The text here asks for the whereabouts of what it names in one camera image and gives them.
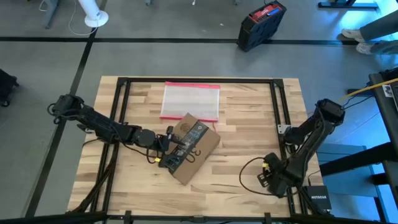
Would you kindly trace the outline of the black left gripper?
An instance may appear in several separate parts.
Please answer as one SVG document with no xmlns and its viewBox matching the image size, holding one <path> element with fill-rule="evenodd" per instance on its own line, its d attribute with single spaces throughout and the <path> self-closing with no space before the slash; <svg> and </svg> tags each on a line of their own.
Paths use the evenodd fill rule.
<svg viewBox="0 0 398 224">
<path fill-rule="evenodd" d="M 165 135 L 156 135 L 154 149 L 160 152 L 167 152 L 171 142 L 181 145 L 177 146 L 170 154 L 173 156 L 184 156 L 187 153 L 187 144 L 173 133 L 174 127 L 168 126 Z"/>
</svg>

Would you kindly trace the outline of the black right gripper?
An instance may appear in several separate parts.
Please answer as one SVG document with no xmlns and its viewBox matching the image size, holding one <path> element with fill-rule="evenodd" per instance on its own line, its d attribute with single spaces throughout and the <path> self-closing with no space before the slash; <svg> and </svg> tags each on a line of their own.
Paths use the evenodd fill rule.
<svg viewBox="0 0 398 224">
<path fill-rule="evenodd" d="M 278 198 L 283 198 L 289 186 L 285 174 L 289 160 L 279 159 L 272 152 L 265 156 L 264 162 L 268 165 L 268 168 L 266 168 L 268 191 Z"/>
</svg>

